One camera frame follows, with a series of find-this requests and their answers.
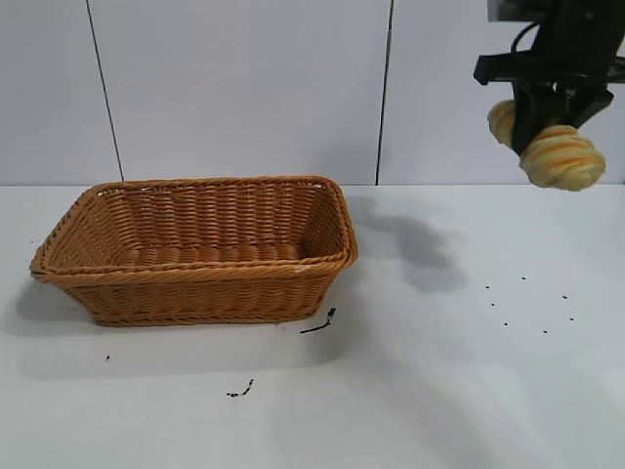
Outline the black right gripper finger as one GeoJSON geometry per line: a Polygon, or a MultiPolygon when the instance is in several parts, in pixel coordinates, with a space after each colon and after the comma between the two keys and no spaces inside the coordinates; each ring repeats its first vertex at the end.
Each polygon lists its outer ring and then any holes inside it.
{"type": "Polygon", "coordinates": [[[514,83],[515,123],[512,149],[525,152],[530,142],[553,117],[555,92],[551,83],[514,83]]]}
{"type": "Polygon", "coordinates": [[[568,124],[580,128],[592,117],[609,107],[614,95],[605,87],[577,89],[568,103],[568,124]]]}

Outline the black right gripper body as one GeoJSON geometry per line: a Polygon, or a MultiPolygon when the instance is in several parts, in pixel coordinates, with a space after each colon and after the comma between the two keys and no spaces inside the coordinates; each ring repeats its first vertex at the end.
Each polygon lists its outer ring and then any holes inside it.
{"type": "Polygon", "coordinates": [[[496,55],[481,55],[474,78],[481,85],[492,82],[560,82],[565,85],[591,86],[622,83],[624,59],[618,50],[624,31],[605,29],[550,37],[541,42],[534,38],[528,49],[521,49],[521,32],[510,50],[496,55]]]}

